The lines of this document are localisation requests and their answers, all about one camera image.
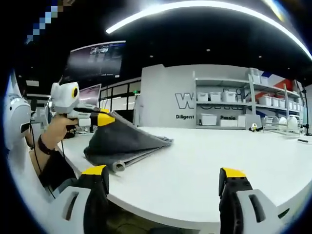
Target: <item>screen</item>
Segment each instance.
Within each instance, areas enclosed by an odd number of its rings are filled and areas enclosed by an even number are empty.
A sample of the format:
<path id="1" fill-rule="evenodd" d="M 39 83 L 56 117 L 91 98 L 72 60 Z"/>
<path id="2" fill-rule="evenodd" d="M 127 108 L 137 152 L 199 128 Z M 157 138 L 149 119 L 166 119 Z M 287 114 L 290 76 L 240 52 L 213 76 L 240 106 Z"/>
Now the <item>screen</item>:
<path id="1" fill-rule="evenodd" d="M 64 82 L 79 82 L 99 77 L 118 78 L 125 41 L 81 47 L 70 52 Z"/>
<path id="2" fill-rule="evenodd" d="M 80 102 L 90 105 L 98 106 L 99 93 L 101 92 L 101 84 L 97 84 L 85 89 L 80 90 Z"/>

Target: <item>metal shelving unit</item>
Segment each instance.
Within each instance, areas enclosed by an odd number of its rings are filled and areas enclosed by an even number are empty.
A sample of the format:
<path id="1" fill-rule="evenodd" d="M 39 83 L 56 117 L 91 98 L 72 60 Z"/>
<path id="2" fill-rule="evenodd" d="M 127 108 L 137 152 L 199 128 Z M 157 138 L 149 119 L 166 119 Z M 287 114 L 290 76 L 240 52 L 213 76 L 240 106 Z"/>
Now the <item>metal shelving unit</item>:
<path id="1" fill-rule="evenodd" d="M 214 87 L 228 87 L 228 88 L 240 88 L 242 93 L 244 93 L 245 88 L 250 89 L 251 102 L 242 103 L 242 102 L 211 102 L 211 101 L 197 101 L 196 105 L 215 105 L 215 106 L 242 106 L 243 110 L 251 107 L 252 114 L 256 115 L 257 108 L 271 109 L 276 111 L 286 111 L 287 118 L 289 117 L 289 113 L 300 113 L 300 111 L 290 110 L 288 97 L 290 98 L 300 98 L 300 95 L 294 93 L 292 91 L 287 90 L 286 85 L 284 84 L 284 89 L 277 88 L 274 86 L 268 86 L 264 84 L 254 83 L 252 77 L 249 76 L 249 80 L 240 80 L 240 79 L 230 79 L 230 78 L 195 78 L 195 73 L 193 72 L 193 78 L 195 79 L 195 88 L 200 86 L 214 86 Z M 274 107 L 274 106 L 266 106 L 260 105 L 256 103 L 255 100 L 255 91 L 267 92 L 276 95 L 283 95 L 285 97 L 285 107 Z M 220 126 L 199 126 L 196 128 L 199 129 L 245 129 L 241 127 L 220 127 Z"/>
<path id="2" fill-rule="evenodd" d="M 196 101 L 197 105 L 216 105 L 216 106 L 248 106 L 248 103 L 242 102 L 213 102 L 213 101 Z"/>
<path id="3" fill-rule="evenodd" d="M 196 78 L 196 86 L 224 86 L 234 88 L 245 88 L 249 85 L 248 80 L 224 79 L 224 78 Z"/>
<path id="4" fill-rule="evenodd" d="M 266 106 L 266 105 L 260 105 L 256 104 L 256 108 L 264 108 L 264 109 L 273 109 L 273 110 L 280 110 L 280 111 L 287 111 L 286 108 L 281 108 L 281 107 L 276 107 L 276 106 Z M 300 111 L 295 111 L 295 110 L 289 110 L 290 112 L 294 113 L 300 113 Z"/>

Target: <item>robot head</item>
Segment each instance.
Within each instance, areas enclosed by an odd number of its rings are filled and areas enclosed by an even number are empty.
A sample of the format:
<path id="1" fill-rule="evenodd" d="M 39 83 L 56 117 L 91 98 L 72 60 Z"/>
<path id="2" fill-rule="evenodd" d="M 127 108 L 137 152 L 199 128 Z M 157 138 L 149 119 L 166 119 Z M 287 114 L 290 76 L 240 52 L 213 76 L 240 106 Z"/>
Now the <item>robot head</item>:
<path id="1" fill-rule="evenodd" d="M 7 93 L 4 98 L 4 142 L 8 150 L 25 137 L 30 127 L 31 108 L 20 95 L 15 74 L 10 77 Z"/>

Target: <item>ceiling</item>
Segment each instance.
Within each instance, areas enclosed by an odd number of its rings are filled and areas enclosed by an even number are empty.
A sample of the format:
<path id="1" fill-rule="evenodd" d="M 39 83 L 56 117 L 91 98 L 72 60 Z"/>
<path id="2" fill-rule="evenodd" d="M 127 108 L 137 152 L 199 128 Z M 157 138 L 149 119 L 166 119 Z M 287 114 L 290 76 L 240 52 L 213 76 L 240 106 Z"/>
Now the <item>ceiling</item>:
<path id="1" fill-rule="evenodd" d="M 64 12 L 52 19 L 40 36 L 34 38 L 34 43 L 18 53 L 19 73 L 26 79 L 39 81 L 39 87 L 27 87 L 27 92 L 49 94 L 52 83 L 58 82 L 63 73 L 70 50 L 114 40 L 127 41 L 121 80 L 137 78 L 142 67 L 160 63 L 165 66 L 226 64 L 256 67 L 285 78 L 297 78 L 305 85 L 311 83 L 311 60 L 292 40 L 267 23 L 239 12 L 209 7 L 181 8 L 139 19 L 110 35 L 105 33 L 111 25 L 140 11 L 146 2 L 93 0 L 91 5 L 87 0 L 76 0 L 72 6 L 64 7 Z M 278 21 L 259 0 L 231 2 Z M 300 34 L 309 44 L 306 19 L 299 18 L 297 24 L 303 28 Z M 107 79 L 103 84 L 113 82 Z"/>

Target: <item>dish rack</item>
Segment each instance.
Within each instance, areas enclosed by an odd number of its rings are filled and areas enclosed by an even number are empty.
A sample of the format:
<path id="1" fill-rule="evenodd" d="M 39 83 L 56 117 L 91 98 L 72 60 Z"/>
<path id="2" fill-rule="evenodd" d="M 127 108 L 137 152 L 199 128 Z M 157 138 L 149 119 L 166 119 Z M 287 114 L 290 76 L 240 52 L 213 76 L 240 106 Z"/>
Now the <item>dish rack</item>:
<path id="1" fill-rule="evenodd" d="M 290 115 L 290 117 L 295 117 L 298 120 L 298 126 L 296 129 L 290 129 L 288 124 L 279 123 L 279 119 L 276 116 L 265 116 L 262 119 L 263 132 L 270 131 L 290 137 L 296 138 L 300 137 L 301 134 L 300 116 Z"/>

